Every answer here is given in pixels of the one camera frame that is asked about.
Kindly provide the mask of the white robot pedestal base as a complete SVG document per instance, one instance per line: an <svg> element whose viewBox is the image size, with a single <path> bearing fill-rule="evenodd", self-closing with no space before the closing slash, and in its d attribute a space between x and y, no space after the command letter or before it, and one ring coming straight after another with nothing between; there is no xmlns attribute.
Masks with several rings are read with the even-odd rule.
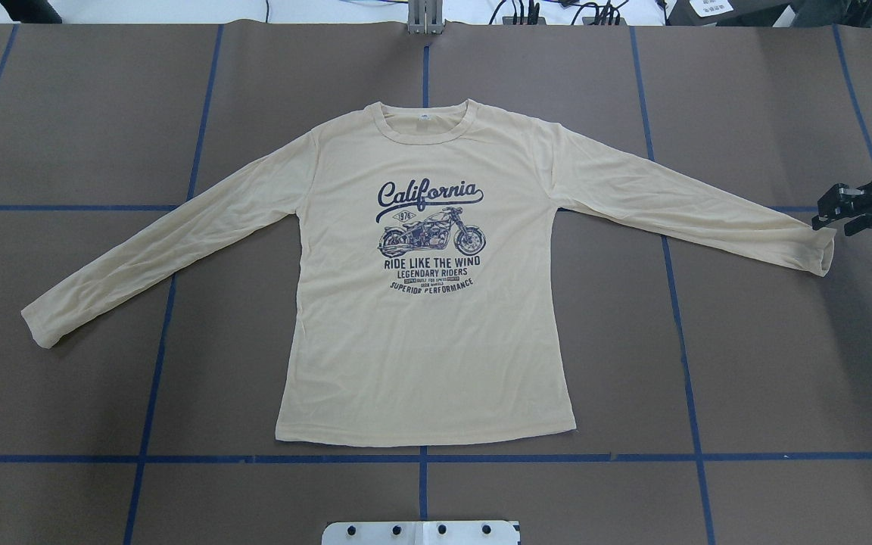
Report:
<svg viewBox="0 0 872 545"><path fill-rule="evenodd" d="M520 544L518 522L438 520L331 523L322 544Z"/></svg>

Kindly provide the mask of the cream long-sleeve graphic shirt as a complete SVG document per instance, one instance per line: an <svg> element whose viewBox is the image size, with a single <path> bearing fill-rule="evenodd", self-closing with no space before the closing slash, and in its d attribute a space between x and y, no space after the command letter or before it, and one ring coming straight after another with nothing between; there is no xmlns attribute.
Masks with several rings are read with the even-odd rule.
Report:
<svg viewBox="0 0 872 545"><path fill-rule="evenodd" d="M473 100L374 103L257 158L21 311L44 348L257 230L300 221L278 441L415 447L577 427L553 308L558 210L823 277L835 230Z"/></svg>

